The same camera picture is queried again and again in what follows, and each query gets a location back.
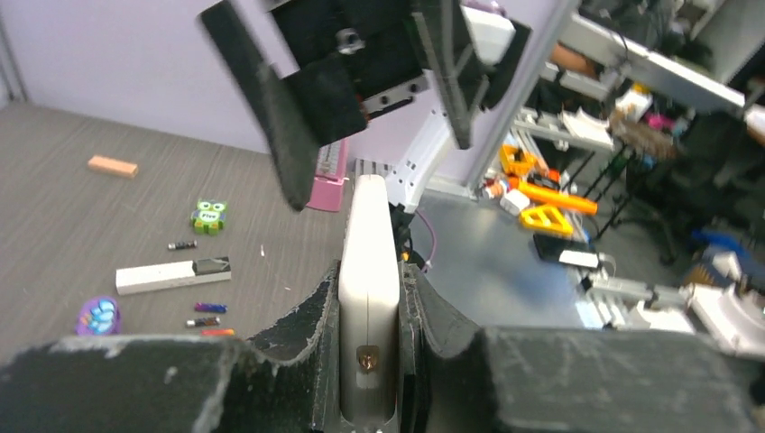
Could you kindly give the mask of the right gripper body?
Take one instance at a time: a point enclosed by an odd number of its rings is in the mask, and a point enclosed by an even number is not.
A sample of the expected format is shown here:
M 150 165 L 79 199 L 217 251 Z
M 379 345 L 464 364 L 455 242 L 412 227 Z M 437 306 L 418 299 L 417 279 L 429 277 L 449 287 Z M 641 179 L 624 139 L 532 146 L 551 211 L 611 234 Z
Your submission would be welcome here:
M 452 1 L 268 1 L 298 70 L 285 80 L 309 120 L 370 120 L 412 103 L 437 73 Z

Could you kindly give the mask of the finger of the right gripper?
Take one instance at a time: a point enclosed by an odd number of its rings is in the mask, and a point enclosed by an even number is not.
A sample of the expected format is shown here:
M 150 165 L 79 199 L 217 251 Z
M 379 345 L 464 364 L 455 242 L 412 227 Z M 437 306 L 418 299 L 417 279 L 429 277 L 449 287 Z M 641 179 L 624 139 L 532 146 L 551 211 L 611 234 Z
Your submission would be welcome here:
M 368 125 L 342 55 L 280 78 L 231 2 L 210 6 L 199 19 L 263 130 L 285 201 L 300 212 L 311 198 L 320 148 Z
M 532 29 L 509 17 L 516 29 L 512 43 L 499 64 L 487 66 L 477 57 L 461 5 L 461 1 L 414 1 L 412 19 L 456 144 L 468 149 L 473 145 L 475 114 L 502 101 Z

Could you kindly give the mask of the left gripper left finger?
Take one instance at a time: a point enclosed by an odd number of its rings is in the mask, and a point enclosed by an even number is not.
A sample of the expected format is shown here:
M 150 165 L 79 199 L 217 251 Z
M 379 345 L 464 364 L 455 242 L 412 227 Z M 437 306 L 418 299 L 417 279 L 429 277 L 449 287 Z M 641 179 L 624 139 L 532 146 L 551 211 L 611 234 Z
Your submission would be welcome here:
M 249 338 L 66 336 L 1 369 L 4 432 L 337 432 L 339 266 Z

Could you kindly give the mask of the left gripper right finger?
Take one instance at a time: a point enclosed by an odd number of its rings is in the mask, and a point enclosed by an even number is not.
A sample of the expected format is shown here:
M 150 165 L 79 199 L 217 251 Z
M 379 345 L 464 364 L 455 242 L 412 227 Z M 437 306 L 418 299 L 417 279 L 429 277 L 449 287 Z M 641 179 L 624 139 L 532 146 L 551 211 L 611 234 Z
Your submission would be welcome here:
M 757 432 L 758 369 L 666 331 L 480 327 L 401 267 L 404 432 Z

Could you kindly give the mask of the orange red battery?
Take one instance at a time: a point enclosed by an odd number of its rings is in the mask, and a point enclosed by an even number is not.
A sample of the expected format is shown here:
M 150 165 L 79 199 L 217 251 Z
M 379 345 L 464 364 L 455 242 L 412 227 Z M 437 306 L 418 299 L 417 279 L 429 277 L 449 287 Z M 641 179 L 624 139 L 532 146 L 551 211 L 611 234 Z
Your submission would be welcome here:
M 207 329 L 200 332 L 202 336 L 234 336 L 235 330 L 232 328 Z

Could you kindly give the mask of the black silver battery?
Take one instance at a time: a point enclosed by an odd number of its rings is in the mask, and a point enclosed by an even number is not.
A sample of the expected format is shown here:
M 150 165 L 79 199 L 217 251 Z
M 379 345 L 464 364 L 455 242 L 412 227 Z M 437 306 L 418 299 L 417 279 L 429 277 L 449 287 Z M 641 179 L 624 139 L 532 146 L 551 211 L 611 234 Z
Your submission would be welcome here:
M 220 317 L 193 318 L 185 322 L 185 327 L 187 328 L 215 327 L 215 326 L 219 326 L 220 323 L 221 323 Z

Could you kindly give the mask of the white remote control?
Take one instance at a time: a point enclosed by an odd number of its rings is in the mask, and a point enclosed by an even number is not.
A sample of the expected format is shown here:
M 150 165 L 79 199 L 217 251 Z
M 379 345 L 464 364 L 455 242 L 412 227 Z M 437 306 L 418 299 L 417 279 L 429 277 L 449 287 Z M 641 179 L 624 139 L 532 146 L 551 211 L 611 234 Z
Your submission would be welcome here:
M 357 178 L 338 275 L 340 410 L 357 432 L 395 413 L 400 275 L 385 179 Z

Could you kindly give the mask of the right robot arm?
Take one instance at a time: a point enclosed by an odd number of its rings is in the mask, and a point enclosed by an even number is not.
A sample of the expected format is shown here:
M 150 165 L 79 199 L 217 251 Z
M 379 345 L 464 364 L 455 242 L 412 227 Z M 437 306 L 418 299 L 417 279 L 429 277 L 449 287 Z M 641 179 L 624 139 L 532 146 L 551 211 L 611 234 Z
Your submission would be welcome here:
M 365 130 L 430 88 L 440 105 L 386 175 L 396 252 L 425 266 L 410 222 L 474 116 L 511 86 L 530 28 L 489 1 L 267 1 L 297 70 L 280 77 L 229 1 L 199 20 L 263 131 L 282 195 L 309 204 L 321 149 Z

